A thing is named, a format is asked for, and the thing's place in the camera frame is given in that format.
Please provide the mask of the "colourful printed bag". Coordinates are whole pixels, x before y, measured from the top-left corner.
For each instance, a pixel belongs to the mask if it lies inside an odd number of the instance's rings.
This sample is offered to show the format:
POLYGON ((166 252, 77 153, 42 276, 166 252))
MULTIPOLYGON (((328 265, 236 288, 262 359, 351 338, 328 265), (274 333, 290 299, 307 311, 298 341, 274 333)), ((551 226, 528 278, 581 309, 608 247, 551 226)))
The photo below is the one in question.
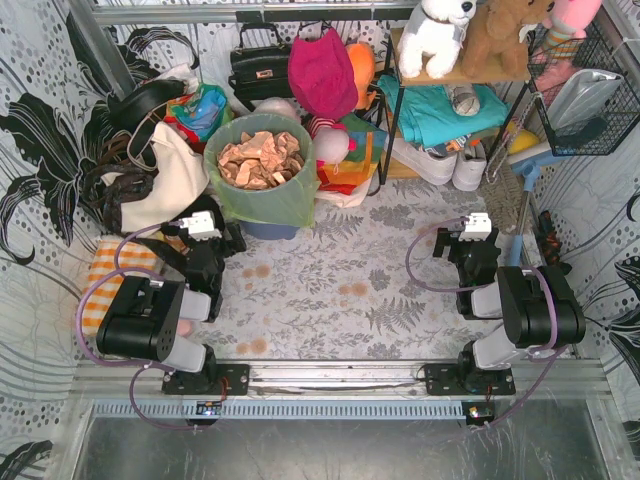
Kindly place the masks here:
POLYGON ((189 144, 206 143, 233 119, 224 90, 210 84, 201 84, 194 93, 170 100, 164 116, 164 122, 189 144))

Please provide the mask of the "magenta cloth bag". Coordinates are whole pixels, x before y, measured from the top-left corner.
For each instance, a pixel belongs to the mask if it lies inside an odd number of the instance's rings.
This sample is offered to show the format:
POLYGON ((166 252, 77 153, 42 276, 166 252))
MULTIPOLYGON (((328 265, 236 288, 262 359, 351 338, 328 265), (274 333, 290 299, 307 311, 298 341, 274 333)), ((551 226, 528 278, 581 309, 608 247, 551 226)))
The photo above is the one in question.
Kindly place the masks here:
POLYGON ((353 67, 333 27, 316 40, 294 39, 288 81, 295 99, 314 116, 339 120, 356 107, 353 67))

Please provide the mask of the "green trash bag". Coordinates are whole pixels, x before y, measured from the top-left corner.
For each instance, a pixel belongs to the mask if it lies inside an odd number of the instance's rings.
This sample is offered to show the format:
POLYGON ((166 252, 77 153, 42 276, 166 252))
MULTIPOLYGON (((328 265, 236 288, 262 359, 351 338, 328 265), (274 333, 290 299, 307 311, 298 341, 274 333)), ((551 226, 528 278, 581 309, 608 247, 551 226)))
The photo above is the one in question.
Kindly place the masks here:
POLYGON ((298 228, 314 223, 314 197, 319 187, 315 152, 309 133, 300 123, 275 114, 250 114, 220 127, 208 140, 204 159, 214 191, 224 212, 231 217, 255 223, 289 225, 298 228), (243 132, 273 134, 288 132, 300 143, 305 160, 302 170, 287 183, 266 190, 244 190, 225 182, 218 170, 217 155, 229 143, 241 142, 243 132))

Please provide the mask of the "wooden metal shelf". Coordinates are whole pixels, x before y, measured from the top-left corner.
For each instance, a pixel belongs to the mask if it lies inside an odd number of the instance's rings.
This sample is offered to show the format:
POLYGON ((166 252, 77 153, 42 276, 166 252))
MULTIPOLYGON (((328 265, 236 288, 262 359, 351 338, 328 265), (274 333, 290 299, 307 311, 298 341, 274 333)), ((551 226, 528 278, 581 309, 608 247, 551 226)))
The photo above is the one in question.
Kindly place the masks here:
POLYGON ((381 159, 377 173, 379 179, 379 185, 385 185, 389 179, 411 179, 417 178, 418 174, 409 167, 404 166, 399 161, 393 158, 392 156, 392 147, 394 141, 397 138, 401 138, 401 131, 398 129, 398 120, 401 111, 402 102, 404 99, 405 90, 407 88, 419 87, 419 86, 431 86, 431 85, 440 85, 440 86, 449 86, 456 84, 495 84, 499 82, 522 82, 523 88, 519 93, 516 102, 513 104, 513 107, 510 113, 507 115, 507 119, 503 122, 501 129, 499 130, 499 135, 502 135, 505 130, 508 122, 511 120, 513 115, 515 114, 516 104, 523 98, 524 93, 527 90, 527 83, 531 80, 531 75, 529 73, 528 67, 524 66, 524 70, 522 72, 516 74, 508 74, 503 66, 501 65, 500 58, 496 55, 490 55, 485 64, 485 71, 482 72, 476 78, 466 77, 461 70, 461 61, 458 60, 451 72, 449 72, 446 76, 433 79, 429 77, 426 73, 422 72, 419 76, 415 78, 405 78, 398 70, 397 60, 398 60, 398 46, 402 36, 402 29, 395 28, 390 30, 389 39, 387 40, 386 47, 386 56, 384 60, 384 69, 381 71, 381 74, 388 74, 393 76, 398 84, 399 91, 397 96, 397 101, 395 106, 391 108, 388 105, 388 102, 384 96, 384 93, 380 93, 380 101, 381 105, 378 109, 378 118, 377 121, 380 121, 382 118, 385 120, 390 120, 391 124, 389 125, 388 130, 388 147, 385 150, 385 156, 381 159))

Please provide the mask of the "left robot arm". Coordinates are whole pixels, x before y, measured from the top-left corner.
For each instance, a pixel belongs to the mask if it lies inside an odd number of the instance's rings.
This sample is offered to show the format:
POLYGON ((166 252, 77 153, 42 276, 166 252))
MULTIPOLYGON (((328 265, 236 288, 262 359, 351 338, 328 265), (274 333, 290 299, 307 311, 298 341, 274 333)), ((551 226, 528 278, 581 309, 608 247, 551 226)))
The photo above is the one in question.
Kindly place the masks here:
POLYGON ((240 227, 228 223, 206 240, 186 225, 182 229, 189 243, 185 279, 125 278, 98 329, 98 350, 166 368, 166 395, 245 395, 247 364, 224 364, 211 346, 178 332, 181 320, 212 323, 218 317, 225 259, 246 250, 240 227))

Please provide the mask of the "cream canvas tote bag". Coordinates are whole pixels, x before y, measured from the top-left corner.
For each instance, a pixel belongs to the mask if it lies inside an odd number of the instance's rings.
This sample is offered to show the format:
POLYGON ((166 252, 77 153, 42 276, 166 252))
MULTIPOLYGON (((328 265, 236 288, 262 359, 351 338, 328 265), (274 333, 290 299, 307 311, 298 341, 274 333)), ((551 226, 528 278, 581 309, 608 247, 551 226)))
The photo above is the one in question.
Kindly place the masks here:
POLYGON ((109 166, 100 175, 106 185, 103 220, 111 232, 131 233, 171 221, 209 184, 202 155, 168 124, 155 126, 150 147, 157 161, 156 173, 129 164, 122 165, 118 172, 109 166))

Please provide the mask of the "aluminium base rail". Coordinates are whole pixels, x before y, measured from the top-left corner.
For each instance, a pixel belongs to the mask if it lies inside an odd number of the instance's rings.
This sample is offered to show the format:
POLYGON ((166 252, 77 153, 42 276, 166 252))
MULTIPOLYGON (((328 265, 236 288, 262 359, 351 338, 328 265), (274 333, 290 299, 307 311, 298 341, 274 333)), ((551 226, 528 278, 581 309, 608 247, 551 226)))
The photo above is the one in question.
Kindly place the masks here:
POLYGON ((159 371, 106 368, 83 362, 70 394, 95 414, 154 420, 379 419, 452 420, 471 409, 504 411, 527 394, 532 400, 606 401, 612 394, 599 361, 560 359, 551 369, 513 365, 507 382, 472 394, 451 381, 439 362, 426 360, 225 360, 226 382, 213 393, 163 392, 159 371))

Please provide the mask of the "blue trash bin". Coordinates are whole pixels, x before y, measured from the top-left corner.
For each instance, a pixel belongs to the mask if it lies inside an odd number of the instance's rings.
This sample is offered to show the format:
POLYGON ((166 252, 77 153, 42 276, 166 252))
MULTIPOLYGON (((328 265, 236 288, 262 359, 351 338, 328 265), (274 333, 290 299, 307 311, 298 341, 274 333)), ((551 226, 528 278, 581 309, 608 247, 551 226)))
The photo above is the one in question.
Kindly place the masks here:
POLYGON ((244 231, 260 240, 291 240, 293 239, 299 228, 289 225, 255 223, 240 220, 239 223, 244 231))

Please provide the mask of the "white sneaker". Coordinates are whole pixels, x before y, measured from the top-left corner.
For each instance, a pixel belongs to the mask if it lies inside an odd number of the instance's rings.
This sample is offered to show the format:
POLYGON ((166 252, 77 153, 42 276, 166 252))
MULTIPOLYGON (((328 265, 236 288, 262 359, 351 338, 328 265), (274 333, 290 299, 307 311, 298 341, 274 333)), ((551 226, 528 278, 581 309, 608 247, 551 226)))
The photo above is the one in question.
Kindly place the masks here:
POLYGON ((487 157, 483 144, 467 145, 457 154, 456 165, 451 177, 453 186, 461 191, 476 190, 487 166, 487 157))

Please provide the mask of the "black leather handbag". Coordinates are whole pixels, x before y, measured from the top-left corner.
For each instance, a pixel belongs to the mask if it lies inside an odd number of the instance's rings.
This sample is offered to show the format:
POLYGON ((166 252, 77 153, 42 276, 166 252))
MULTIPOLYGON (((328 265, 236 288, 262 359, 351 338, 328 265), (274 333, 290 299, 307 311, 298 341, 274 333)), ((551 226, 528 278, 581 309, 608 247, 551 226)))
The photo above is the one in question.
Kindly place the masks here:
POLYGON ((272 97, 294 97, 288 78, 291 46, 280 37, 272 23, 246 23, 240 29, 239 46, 230 52, 232 75, 228 83, 235 97, 250 112, 253 101, 272 97), (243 34, 249 30, 270 30, 276 39, 273 45, 247 48, 243 34))

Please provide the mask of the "rainbow striped bag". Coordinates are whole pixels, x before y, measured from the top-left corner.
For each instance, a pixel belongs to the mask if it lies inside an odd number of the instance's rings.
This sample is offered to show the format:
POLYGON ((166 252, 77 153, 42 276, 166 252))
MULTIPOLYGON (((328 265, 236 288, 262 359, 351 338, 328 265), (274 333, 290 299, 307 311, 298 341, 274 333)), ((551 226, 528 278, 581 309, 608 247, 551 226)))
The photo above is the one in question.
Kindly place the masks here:
POLYGON ((338 165, 317 166, 321 182, 319 189, 351 195, 353 190, 369 180, 378 167, 388 134, 350 113, 337 122, 346 126, 357 148, 338 165))

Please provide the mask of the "brown teddy bear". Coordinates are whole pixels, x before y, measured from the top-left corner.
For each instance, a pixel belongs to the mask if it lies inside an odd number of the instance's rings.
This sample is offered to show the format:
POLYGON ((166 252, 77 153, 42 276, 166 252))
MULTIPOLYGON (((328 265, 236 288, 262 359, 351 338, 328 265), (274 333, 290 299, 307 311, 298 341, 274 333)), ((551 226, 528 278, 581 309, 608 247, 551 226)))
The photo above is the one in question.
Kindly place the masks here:
POLYGON ((524 73, 528 47, 521 35, 547 20, 553 7, 550 0, 494 0, 481 5, 469 23, 461 51, 463 74, 481 76, 491 58, 500 62, 509 79, 524 73))

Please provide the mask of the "crumpled brown paper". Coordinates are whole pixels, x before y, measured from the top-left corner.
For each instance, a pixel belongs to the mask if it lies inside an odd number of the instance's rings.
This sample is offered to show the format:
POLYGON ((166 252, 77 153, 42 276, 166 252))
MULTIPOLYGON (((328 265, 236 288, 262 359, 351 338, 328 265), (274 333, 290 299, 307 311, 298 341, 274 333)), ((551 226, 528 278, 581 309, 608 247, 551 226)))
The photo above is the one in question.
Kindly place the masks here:
POLYGON ((287 183, 305 165, 299 141, 288 132, 243 132, 241 142, 229 143, 217 155, 218 170, 229 185, 266 190, 287 183))

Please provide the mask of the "silver foil pouch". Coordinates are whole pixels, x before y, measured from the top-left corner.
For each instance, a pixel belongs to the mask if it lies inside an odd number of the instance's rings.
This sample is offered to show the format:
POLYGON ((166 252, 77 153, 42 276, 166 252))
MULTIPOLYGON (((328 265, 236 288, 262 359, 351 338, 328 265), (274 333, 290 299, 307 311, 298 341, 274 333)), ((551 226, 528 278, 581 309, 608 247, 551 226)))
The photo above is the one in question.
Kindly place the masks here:
POLYGON ((623 80, 622 75, 601 69, 582 69, 573 74, 547 108, 551 127, 559 130, 594 117, 623 80))

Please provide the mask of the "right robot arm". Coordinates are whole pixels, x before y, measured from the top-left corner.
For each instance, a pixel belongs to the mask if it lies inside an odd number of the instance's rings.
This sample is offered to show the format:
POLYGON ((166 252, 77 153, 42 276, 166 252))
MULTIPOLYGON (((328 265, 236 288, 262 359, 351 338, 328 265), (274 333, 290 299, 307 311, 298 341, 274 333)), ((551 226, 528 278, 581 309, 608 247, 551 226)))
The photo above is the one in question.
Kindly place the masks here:
POLYGON ((456 267, 458 312, 467 320, 499 320, 501 325, 468 342, 455 362, 427 366, 430 395, 513 395, 514 361, 545 360, 584 338, 586 320, 562 269, 500 266, 497 235, 496 228, 437 230, 433 256, 445 256, 456 267))

